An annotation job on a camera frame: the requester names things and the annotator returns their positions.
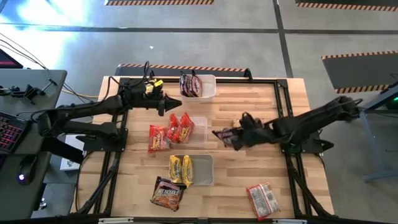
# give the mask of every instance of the clear plastic container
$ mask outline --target clear plastic container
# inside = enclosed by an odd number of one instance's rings
[[[197,75],[197,77],[200,79],[203,88],[201,97],[182,96],[182,100],[186,102],[212,102],[217,92],[216,77],[214,75]]]
[[[184,155],[175,155],[181,159]],[[193,185],[209,186],[214,184],[214,159],[209,154],[192,154],[188,155],[193,162]]]
[[[185,144],[170,143],[171,149],[190,149],[193,147],[201,147],[207,143],[207,118],[205,117],[190,117],[191,121],[195,123],[195,127],[191,135],[189,135],[188,142]]]

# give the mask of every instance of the yellow and black warning tape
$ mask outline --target yellow and black warning tape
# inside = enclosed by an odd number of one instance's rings
[[[144,65],[123,63],[119,67],[142,68]],[[166,68],[166,69],[194,69],[207,71],[224,71],[224,72],[244,72],[245,68],[219,68],[219,67],[203,67],[203,66],[178,66],[178,65],[150,65],[150,68]]]
[[[389,85],[370,85],[370,86],[357,86],[349,88],[335,89],[336,93],[360,93],[366,91],[381,91],[388,88]]]
[[[398,12],[398,7],[395,6],[362,6],[362,5],[349,5],[349,4],[328,4],[328,3],[309,3],[301,2],[296,3],[298,7],[314,7],[322,9],[356,9],[356,10],[373,10],[373,11],[389,11]]]
[[[329,58],[360,57],[360,56],[387,55],[387,54],[398,54],[398,50],[388,50],[388,51],[385,51],[385,52],[369,52],[369,53],[355,53],[355,54],[326,55],[326,56],[322,56],[322,60],[329,59]]]
[[[123,0],[106,1],[105,6],[176,6],[176,5],[206,5],[214,0]]]

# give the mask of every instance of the rgb keyboard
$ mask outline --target rgb keyboard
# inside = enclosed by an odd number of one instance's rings
[[[13,153],[29,127],[30,121],[0,112],[0,151]]]

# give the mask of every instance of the concrete floor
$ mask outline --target concrete floor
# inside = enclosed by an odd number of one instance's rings
[[[285,29],[398,29],[398,13],[311,9],[279,0]],[[245,28],[276,29],[272,0],[216,0],[212,6],[106,7],[97,0],[8,1],[0,22],[87,27]],[[120,63],[249,67],[255,77],[286,77],[278,34],[154,33],[154,32],[44,32],[37,26],[2,25],[1,32],[29,49],[48,68],[68,71],[67,83],[79,93],[97,95],[102,77],[114,74]],[[396,35],[302,35],[287,34],[286,43],[293,75],[304,78],[310,105],[321,106],[337,94],[322,64],[322,55],[398,49]],[[15,56],[27,67],[37,68]],[[376,92],[351,94],[374,98]],[[62,94],[59,104],[78,103]],[[373,171],[370,148],[359,120],[334,123],[322,138],[335,143],[325,153],[326,176],[335,213],[343,218],[396,223],[398,178],[365,184],[362,175]],[[397,158],[397,153],[389,157]],[[74,173],[57,170],[60,158],[52,159],[46,182],[75,182]],[[57,209],[35,217],[64,215],[70,208],[67,195],[49,187],[45,195]]]

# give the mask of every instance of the wooden table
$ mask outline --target wooden table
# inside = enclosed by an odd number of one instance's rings
[[[287,81],[294,115],[308,111],[310,107],[304,80],[291,78]],[[100,99],[106,93],[107,84],[108,78],[104,77]],[[111,82],[109,95],[116,94],[117,89],[118,85]],[[165,83],[164,90],[172,98],[180,100],[178,84]],[[126,150],[121,156],[112,216],[254,218],[246,187],[269,182],[280,206],[280,212],[272,214],[270,218],[293,218],[285,157],[281,154],[279,146],[263,144],[234,151],[225,148],[223,143],[211,133],[211,130],[230,127],[232,119],[240,118],[244,111],[264,121],[277,118],[273,86],[217,84],[214,102],[183,103],[182,106],[167,112],[164,117],[158,116],[156,110],[129,111],[127,120],[129,136]],[[191,117],[207,118],[208,142],[202,147],[180,146],[177,149],[159,152],[155,157],[149,156],[147,154],[149,125],[166,126],[170,114],[181,116],[184,112]],[[110,115],[94,117],[94,123],[106,121],[111,121]],[[156,177],[169,178],[169,156],[172,154],[211,154],[215,160],[214,185],[189,187],[177,212],[149,201],[154,191]],[[79,206],[83,205],[98,185],[103,156],[103,152],[94,152],[84,163],[79,182]],[[303,154],[302,157],[309,189],[324,208],[333,213],[325,171],[320,159],[308,154]],[[297,192],[300,208],[304,211],[301,190]],[[106,201],[106,196],[107,193],[104,194],[103,202]]]

